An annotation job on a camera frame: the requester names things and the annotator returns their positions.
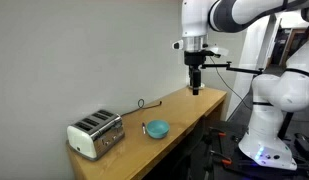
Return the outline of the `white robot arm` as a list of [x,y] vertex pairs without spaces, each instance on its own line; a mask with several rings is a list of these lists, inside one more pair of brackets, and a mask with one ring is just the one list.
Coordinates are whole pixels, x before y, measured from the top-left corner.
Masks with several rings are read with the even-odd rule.
[[[309,0],[183,0],[182,39],[175,46],[184,51],[192,92],[199,93],[205,58],[227,53],[207,44],[209,30],[240,32],[264,16],[297,9],[309,22]],[[309,40],[288,59],[281,76],[259,75],[253,79],[252,89],[253,109],[238,143],[240,151],[260,166],[295,170],[291,150],[277,134],[284,112],[309,105]]]

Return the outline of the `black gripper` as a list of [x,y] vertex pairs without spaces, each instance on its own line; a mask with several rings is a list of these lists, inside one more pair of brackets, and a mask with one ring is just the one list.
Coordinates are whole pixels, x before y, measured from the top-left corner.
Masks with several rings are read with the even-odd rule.
[[184,62],[189,67],[192,77],[193,95],[199,94],[201,86],[201,71],[199,66],[206,61],[206,57],[201,52],[184,52]]

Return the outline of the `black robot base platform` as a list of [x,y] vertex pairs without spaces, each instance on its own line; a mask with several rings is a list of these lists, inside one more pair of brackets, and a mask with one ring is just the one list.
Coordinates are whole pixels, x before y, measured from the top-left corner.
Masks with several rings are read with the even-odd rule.
[[[210,127],[226,132],[226,136],[211,133]],[[209,180],[309,180],[309,161],[295,150],[290,140],[273,145],[258,142],[252,152],[244,154],[239,142],[246,126],[220,121],[210,127],[206,138]],[[232,164],[224,165],[219,157],[210,154],[211,150],[230,158]]]

